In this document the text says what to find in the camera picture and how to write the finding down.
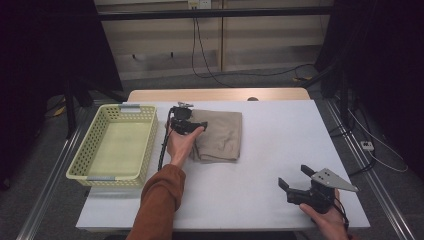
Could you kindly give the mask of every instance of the power adapter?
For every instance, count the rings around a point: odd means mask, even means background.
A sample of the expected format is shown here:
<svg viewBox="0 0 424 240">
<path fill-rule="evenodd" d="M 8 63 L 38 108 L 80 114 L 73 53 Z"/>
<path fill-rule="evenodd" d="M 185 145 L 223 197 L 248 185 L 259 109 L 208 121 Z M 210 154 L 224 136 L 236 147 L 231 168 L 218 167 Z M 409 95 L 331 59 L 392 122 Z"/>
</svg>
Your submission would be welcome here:
<svg viewBox="0 0 424 240">
<path fill-rule="evenodd" d="M 361 147 L 365 151 L 374 151 L 374 146 L 370 141 L 361 141 Z"/>
</svg>

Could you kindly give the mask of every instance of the horizontal black bar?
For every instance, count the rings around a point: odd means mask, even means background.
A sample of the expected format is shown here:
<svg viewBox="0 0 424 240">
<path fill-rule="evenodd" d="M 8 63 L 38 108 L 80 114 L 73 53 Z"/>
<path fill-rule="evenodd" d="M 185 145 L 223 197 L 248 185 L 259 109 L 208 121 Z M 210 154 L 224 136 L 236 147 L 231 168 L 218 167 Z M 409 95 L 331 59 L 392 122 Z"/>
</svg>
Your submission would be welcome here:
<svg viewBox="0 0 424 240">
<path fill-rule="evenodd" d="M 302 16 L 329 15 L 333 7 L 256 8 L 256 9 L 199 9 L 151 12 L 100 12 L 98 14 L 49 14 L 51 18 L 96 18 L 100 21 L 216 18 L 216 17 L 259 17 L 259 16 Z"/>
</svg>

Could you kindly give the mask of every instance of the khaki fabric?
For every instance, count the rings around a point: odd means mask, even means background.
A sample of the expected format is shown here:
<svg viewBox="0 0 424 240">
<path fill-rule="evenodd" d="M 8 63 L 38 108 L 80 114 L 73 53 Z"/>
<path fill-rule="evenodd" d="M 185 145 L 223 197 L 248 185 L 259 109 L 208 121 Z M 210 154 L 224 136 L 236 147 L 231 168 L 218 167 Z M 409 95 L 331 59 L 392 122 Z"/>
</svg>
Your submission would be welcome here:
<svg viewBox="0 0 424 240">
<path fill-rule="evenodd" d="M 191 122 L 208 122 L 197 137 L 191 158 L 197 161 L 235 161 L 240 157 L 242 113 L 193 110 Z"/>
</svg>

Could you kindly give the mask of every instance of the person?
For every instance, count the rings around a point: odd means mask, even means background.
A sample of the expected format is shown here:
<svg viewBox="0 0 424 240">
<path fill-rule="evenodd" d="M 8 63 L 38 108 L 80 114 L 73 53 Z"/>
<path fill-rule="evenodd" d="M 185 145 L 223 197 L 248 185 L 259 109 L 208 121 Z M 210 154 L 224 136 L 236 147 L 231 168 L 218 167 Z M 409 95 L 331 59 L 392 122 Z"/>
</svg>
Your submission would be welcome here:
<svg viewBox="0 0 424 240">
<path fill-rule="evenodd" d="M 174 214 L 181 205 L 186 175 L 182 170 L 195 139 L 204 131 L 198 127 L 188 135 L 169 131 L 167 152 L 169 164 L 154 174 L 141 193 L 141 204 L 127 240 L 170 240 Z M 335 208 L 326 214 L 317 213 L 312 207 L 301 204 L 300 209 L 309 215 L 328 240 L 349 239 L 343 218 Z"/>
</svg>

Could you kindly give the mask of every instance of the person's left hand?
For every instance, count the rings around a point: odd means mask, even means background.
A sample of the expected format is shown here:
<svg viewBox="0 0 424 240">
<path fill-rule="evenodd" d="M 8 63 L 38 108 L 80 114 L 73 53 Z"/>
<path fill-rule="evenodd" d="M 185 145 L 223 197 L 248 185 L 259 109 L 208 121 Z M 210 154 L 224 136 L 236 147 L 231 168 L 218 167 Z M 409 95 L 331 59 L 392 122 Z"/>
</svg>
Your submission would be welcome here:
<svg viewBox="0 0 424 240">
<path fill-rule="evenodd" d="M 171 155 L 170 164 L 182 168 L 193 147 L 196 138 L 204 131 L 204 127 L 196 128 L 188 135 L 180 135 L 175 131 L 169 130 L 170 135 L 167 144 L 167 151 Z"/>
</svg>

